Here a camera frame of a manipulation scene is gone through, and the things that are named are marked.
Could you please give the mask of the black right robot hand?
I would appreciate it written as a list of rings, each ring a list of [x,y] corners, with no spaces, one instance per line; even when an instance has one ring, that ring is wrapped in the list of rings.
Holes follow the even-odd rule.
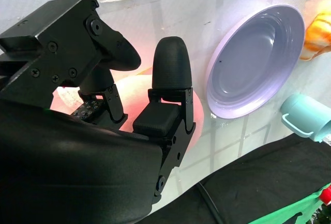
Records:
[[[195,131],[184,41],[157,44],[149,102],[128,116],[112,70],[141,58],[97,0],[48,1],[1,34],[1,223],[133,223]]]

